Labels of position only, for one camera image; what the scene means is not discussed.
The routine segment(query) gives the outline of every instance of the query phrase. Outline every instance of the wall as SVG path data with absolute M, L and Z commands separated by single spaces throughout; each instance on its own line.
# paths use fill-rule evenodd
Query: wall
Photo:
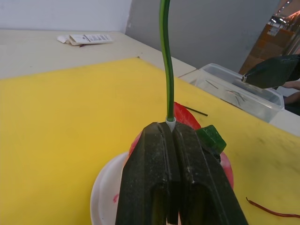
M 160 49 L 160 0 L 133 0 L 126 34 Z M 217 63 L 239 71 L 279 0 L 172 0 L 171 54 L 196 68 Z
M 0 0 L 0 29 L 125 32 L 131 0 Z

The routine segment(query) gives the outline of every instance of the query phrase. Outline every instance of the gray wall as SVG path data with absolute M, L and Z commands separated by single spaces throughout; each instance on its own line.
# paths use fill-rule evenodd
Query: gray wall
M 239 71 L 280 0 L 171 0 L 173 57 L 196 68 Z M 160 0 L 133 0 L 126 34 L 160 50 Z

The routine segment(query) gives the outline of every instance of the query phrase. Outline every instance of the white table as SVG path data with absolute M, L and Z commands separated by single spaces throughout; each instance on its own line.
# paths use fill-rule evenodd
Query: white table
M 181 76 L 180 79 L 194 84 L 199 75 L 200 71 L 196 70 Z M 287 110 L 278 112 L 277 115 L 271 120 L 270 124 L 293 135 L 300 136 L 300 116 Z
M 138 42 L 120 32 L 84 32 L 109 34 L 114 42 L 84 47 L 59 42 L 58 35 L 81 34 L 77 31 L 0 30 L 0 79 L 57 69 L 79 67 L 131 57 L 164 69 L 160 51 Z M 182 76 L 196 70 L 172 59 L 174 75 Z

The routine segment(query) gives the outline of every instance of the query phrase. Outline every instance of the green wire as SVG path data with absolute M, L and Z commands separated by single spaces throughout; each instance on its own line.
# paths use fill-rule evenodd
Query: green wire
M 161 51 L 165 64 L 165 76 L 167 83 L 167 121 L 174 121 L 174 76 L 169 45 L 168 16 L 170 0 L 161 0 L 159 10 L 159 31 Z

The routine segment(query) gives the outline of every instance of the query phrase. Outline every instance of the label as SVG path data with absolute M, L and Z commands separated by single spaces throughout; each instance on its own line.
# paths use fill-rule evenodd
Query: label
M 272 27 L 272 28 L 268 31 L 267 34 L 269 34 L 269 35 L 271 35 L 271 36 L 276 36 L 279 30 L 280 30 L 280 29 L 277 28 L 277 27 Z
M 93 45 L 111 43 L 113 39 L 107 34 L 72 34 L 69 41 L 72 45 Z

